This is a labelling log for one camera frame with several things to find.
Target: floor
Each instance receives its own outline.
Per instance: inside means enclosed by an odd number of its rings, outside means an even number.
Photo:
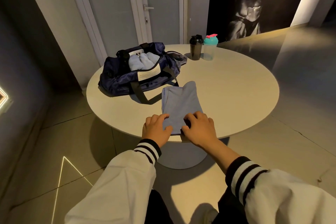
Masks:
[[[335,38],[329,30],[298,29],[226,46],[263,63],[280,86],[273,112],[233,135],[228,146],[263,167],[287,171],[336,197],[336,48],[330,39]],[[81,92],[58,95],[7,223],[63,223],[108,162],[138,141],[100,121]],[[156,170],[154,188],[175,224],[200,223],[205,209],[217,208],[226,189],[225,176],[210,157],[187,170],[158,163]]]

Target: black stripe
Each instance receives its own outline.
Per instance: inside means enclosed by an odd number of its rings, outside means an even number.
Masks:
[[[134,151],[138,151],[138,152],[141,152],[141,153],[145,154],[145,155],[147,156],[149,162],[150,162],[151,164],[153,164],[153,160],[152,160],[146,153],[144,153],[143,151],[139,151],[139,150],[134,150]]]
[[[148,151],[153,155],[153,157],[155,158],[155,161],[158,160],[158,159],[156,158],[156,155],[155,155],[155,153],[153,152],[153,150],[152,150],[151,148],[149,148],[148,146],[145,146],[145,145],[138,145],[138,146],[136,147],[136,149],[137,149],[137,148],[144,148],[144,149],[148,150]]]
[[[236,158],[229,165],[229,168],[227,169],[226,175],[225,175],[225,183],[229,188],[231,188],[232,179],[233,179],[233,176],[235,175],[237,169],[247,161],[250,161],[250,159],[248,159],[244,156],[240,156],[240,157]]]
[[[236,197],[239,198],[239,189],[240,189],[240,185],[242,184],[245,176],[253,169],[255,169],[256,167],[259,167],[258,164],[252,164],[250,165],[249,167],[247,167],[240,175],[240,177],[238,178],[238,181],[236,183],[236,190],[235,190],[235,194],[236,194]]]
[[[161,153],[160,147],[152,139],[142,139],[139,143],[149,143],[157,151],[157,154],[159,155],[159,157],[161,156],[162,153]]]
[[[246,197],[247,197],[247,194],[250,192],[251,189],[254,188],[254,183],[255,183],[255,180],[259,177],[260,174],[262,173],[265,173],[267,172],[268,170],[261,170],[259,173],[257,173],[252,179],[251,181],[249,182],[249,184],[247,185],[246,187],[246,190],[243,194],[243,205],[245,206],[246,204]]]

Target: black and white poster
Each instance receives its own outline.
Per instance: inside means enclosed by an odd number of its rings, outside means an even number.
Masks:
[[[210,0],[207,35],[230,41],[291,25],[300,0]]]

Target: pink cap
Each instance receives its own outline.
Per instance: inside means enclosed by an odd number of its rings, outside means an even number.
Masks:
[[[217,34],[207,35],[207,38],[214,37],[214,36],[216,36],[216,35],[217,35]]]

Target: jacket sleeve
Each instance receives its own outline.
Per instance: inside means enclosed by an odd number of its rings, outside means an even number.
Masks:
[[[239,157],[229,166],[225,181],[250,224],[335,223],[336,198],[284,171],[266,170]]]
[[[158,145],[143,139],[107,165],[86,197],[65,216],[66,224],[143,224],[161,155]]]

